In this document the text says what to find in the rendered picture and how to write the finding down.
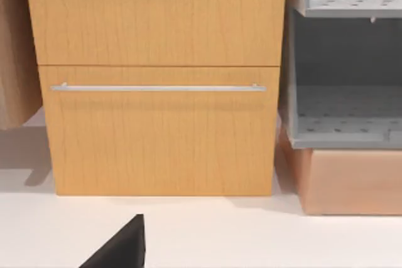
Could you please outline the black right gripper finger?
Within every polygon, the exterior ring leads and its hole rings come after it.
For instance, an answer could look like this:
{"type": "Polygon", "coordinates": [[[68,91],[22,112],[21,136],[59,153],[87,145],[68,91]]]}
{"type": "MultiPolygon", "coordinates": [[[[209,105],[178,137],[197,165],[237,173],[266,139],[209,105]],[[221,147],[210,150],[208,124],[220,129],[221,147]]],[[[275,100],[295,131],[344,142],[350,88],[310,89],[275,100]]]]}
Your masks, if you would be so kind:
{"type": "Polygon", "coordinates": [[[137,214],[79,268],[144,268],[144,215],[137,214]]]}

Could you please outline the grey cabinet with pierced shelves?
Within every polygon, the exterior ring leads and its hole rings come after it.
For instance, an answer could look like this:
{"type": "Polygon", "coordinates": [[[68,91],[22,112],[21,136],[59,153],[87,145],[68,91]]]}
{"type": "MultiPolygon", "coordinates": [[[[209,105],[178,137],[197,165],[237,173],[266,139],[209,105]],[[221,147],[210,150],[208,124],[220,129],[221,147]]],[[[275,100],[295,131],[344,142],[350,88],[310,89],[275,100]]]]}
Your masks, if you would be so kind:
{"type": "Polygon", "coordinates": [[[402,0],[286,0],[280,114],[295,149],[402,149],[402,0]]]}

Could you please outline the plain wooden drawer front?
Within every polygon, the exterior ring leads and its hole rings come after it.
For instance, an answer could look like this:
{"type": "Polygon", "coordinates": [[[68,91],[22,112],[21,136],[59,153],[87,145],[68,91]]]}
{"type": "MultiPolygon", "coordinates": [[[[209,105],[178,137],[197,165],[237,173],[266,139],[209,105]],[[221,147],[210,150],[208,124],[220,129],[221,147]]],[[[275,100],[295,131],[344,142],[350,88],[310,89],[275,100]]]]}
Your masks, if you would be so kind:
{"type": "Polygon", "coordinates": [[[40,65],[277,66],[285,0],[29,0],[40,65]]]}

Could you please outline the brown wooden cupboard side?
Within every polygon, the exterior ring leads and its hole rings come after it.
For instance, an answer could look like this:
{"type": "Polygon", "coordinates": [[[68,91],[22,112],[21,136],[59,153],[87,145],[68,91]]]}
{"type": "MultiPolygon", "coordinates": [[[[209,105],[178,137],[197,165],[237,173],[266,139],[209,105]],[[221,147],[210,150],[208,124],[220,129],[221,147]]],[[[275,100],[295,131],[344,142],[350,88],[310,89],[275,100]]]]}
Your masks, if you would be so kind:
{"type": "Polygon", "coordinates": [[[28,0],[0,0],[0,130],[22,126],[41,106],[28,0]]]}

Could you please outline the salmon-coloured box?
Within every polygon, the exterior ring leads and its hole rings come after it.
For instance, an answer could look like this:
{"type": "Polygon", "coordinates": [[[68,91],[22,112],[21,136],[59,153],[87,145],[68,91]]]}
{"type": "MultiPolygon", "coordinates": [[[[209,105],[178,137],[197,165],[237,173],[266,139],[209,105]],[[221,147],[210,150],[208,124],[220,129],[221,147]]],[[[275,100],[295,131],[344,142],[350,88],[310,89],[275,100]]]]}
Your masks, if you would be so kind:
{"type": "Polygon", "coordinates": [[[401,215],[402,150],[293,149],[278,146],[308,215],[401,215]]]}

